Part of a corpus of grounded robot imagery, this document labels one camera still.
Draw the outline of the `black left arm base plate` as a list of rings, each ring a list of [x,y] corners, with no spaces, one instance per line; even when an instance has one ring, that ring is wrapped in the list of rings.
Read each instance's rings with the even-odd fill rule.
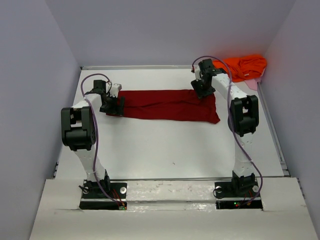
[[[110,191],[104,190],[109,197],[101,191],[97,184],[89,189],[89,183],[84,181],[83,185],[78,187],[81,189],[79,203],[81,210],[127,210],[128,184],[126,182],[112,181]]]

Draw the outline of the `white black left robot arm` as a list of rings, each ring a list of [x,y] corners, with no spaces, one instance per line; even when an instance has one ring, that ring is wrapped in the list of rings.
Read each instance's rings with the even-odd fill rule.
[[[86,173],[85,193],[109,193],[112,189],[107,170],[98,158],[99,132],[96,113],[123,116],[125,97],[119,97],[122,85],[94,80],[83,99],[61,110],[61,138],[79,158]]]

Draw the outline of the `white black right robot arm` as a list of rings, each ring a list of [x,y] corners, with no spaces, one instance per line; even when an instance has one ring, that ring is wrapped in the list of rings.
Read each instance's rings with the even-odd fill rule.
[[[229,181],[215,183],[214,194],[217,199],[249,196],[258,183],[254,165],[250,157],[253,134],[259,125],[259,99],[237,87],[227,65],[216,67],[209,56],[199,57],[191,66],[195,80],[191,82],[199,99],[219,92],[227,101],[228,127],[234,137],[234,167]]]

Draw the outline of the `dark red t shirt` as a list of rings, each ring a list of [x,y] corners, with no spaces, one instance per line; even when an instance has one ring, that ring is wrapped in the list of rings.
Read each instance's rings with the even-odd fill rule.
[[[124,117],[142,120],[172,120],[217,124],[214,94],[199,99],[193,89],[122,90]]]

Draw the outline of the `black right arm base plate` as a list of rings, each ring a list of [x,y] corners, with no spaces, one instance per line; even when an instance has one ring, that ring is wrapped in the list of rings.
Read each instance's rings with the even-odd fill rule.
[[[218,181],[214,183],[212,191],[215,197],[215,207],[217,210],[263,210],[261,195],[256,196],[259,185],[256,182],[253,187],[245,191],[236,192],[231,188],[230,181]]]

